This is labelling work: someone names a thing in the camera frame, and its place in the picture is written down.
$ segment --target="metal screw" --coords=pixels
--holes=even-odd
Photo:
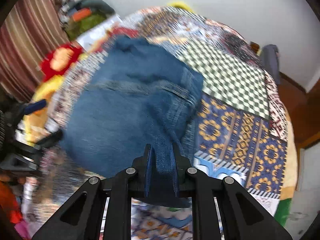
[[[232,178],[232,177],[226,177],[224,179],[224,181],[227,183],[227,184],[232,184],[235,182],[235,180]]]
[[[188,172],[189,172],[190,174],[195,174],[195,173],[197,173],[197,169],[196,169],[196,168],[189,168],[189,169],[188,169]]]
[[[127,168],[125,172],[128,174],[134,174],[136,172],[136,169],[135,168]]]
[[[98,181],[99,181],[99,180],[98,180],[97,177],[92,177],[92,178],[89,179],[89,183],[90,183],[90,184],[96,184]]]

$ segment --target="green and white checkered pattern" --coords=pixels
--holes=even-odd
[[[176,57],[203,75],[205,93],[237,109],[269,119],[262,70],[195,38],[190,38]]]

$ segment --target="curtain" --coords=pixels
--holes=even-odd
[[[31,99],[44,56],[68,38],[60,27],[61,0],[18,0],[0,28],[0,83],[21,101]]]

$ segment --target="brown floor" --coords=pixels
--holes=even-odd
[[[292,121],[296,145],[319,132],[320,100],[318,92],[315,100],[315,97],[310,98],[310,93],[305,94],[283,78],[281,78],[278,90],[280,99],[288,109]]]

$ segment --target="bed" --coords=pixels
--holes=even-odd
[[[290,117],[257,55],[224,24],[175,7],[139,10],[115,23],[66,74],[50,103],[46,127],[68,125],[73,105],[119,34],[145,37],[202,73],[194,166],[218,179],[233,177],[283,225],[285,202],[297,180]],[[41,171],[42,177],[27,178],[24,189],[22,211],[34,225],[31,234],[87,179],[99,176],[77,166],[59,146],[45,151]],[[279,203],[284,207],[277,211]],[[131,227],[132,239],[192,239],[191,208],[132,200]]]

